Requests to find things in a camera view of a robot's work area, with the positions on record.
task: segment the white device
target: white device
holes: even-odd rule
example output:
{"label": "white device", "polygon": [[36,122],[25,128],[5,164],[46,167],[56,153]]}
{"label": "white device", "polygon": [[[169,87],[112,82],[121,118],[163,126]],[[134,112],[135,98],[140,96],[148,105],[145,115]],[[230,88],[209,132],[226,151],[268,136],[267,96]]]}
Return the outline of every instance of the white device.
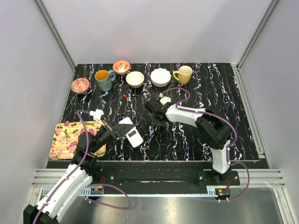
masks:
{"label": "white device", "polygon": [[[124,118],[123,120],[121,120],[119,122],[119,124],[132,125],[133,122],[131,121],[130,118]],[[142,139],[141,135],[139,134],[139,132],[137,131],[136,127],[132,128],[132,130],[126,134],[126,137],[129,140],[129,142],[131,143],[133,148],[135,148],[135,147],[139,146],[141,143],[143,143],[143,139]]]}

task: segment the white bowl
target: white bowl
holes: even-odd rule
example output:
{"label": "white bowl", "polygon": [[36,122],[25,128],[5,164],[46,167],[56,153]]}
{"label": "white bowl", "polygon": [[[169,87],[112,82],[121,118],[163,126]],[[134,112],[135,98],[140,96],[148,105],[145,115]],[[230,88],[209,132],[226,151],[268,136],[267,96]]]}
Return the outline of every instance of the white bowl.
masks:
{"label": "white bowl", "polygon": [[126,81],[132,88],[139,88],[143,84],[144,75],[141,72],[132,71],[127,75]]}
{"label": "white bowl", "polygon": [[166,69],[155,69],[150,74],[151,82],[157,87],[166,86],[171,79],[171,74]]}
{"label": "white bowl", "polygon": [[164,86],[167,86],[168,83],[170,82],[170,80],[167,82],[167,83],[163,83],[163,84],[159,84],[159,83],[155,83],[153,80],[151,81],[155,86],[157,87],[164,87]]}

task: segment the white wall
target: white wall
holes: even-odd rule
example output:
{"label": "white wall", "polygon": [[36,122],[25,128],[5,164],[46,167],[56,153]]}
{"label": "white wall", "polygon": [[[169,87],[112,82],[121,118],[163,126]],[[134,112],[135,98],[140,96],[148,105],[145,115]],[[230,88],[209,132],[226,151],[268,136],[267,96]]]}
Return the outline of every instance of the white wall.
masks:
{"label": "white wall", "polygon": [[16,224],[71,78],[33,0],[0,0],[0,74],[0,223]]}
{"label": "white wall", "polygon": [[237,63],[271,0],[43,0],[75,63]]}
{"label": "white wall", "polygon": [[299,1],[281,1],[241,68],[274,168],[299,218]]}

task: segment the metal floor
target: metal floor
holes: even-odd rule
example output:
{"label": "metal floor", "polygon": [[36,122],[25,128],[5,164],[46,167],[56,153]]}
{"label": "metal floor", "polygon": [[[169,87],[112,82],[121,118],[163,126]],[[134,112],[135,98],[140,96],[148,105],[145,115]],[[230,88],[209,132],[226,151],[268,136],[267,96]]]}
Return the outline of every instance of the metal floor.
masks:
{"label": "metal floor", "polygon": [[[240,194],[232,189],[232,197]],[[101,202],[127,206],[124,197],[103,197]],[[282,224],[271,189],[249,189],[240,199],[229,203],[206,202],[197,198],[132,198],[134,208],[116,210],[89,204],[77,198],[61,224]]]}

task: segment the black marble table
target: black marble table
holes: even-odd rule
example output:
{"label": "black marble table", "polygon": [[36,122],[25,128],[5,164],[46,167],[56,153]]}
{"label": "black marble table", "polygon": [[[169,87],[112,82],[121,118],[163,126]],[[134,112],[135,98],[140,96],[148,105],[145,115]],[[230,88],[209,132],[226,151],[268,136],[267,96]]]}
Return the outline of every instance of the black marble table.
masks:
{"label": "black marble table", "polygon": [[[171,73],[180,66],[188,65],[193,75],[187,85],[180,85],[173,77],[166,87],[155,87],[150,81],[150,73],[157,68],[165,68]],[[108,160],[116,161],[208,161],[212,160],[211,149],[199,139],[197,128],[180,123],[169,123],[167,127],[151,124],[150,113],[144,108],[144,102],[158,98],[159,93],[171,88],[186,88],[191,98],[182,106],[206,108],[217,105],[238,132],[238,140],[231,147],[231,160],[258,160],[257,150],[242,104],[232,67],[229,63],[142,63],[132,64],[130,71],[144,74],[144,84],[132,89],[126,83],[126,76],[118,76],[117,83],[109,92],[102,92],[95,82],[98,70],[110,70],[112,64],[79,64],[74,79],[85,77],[91,81],[91,90],[86,95],[76,95],[72,91],[68,96],[62,122],[79,121],[76,110],[95,111],[102,109],[104,119],[118,122],[117,113],[125,113],[137,129],[144,142],[132,148],[128,140],[113,142],[107,146]],[[185,98],[184,91],[167,93],[173,102]],[[92,120],[83,114],[84,120]]]}

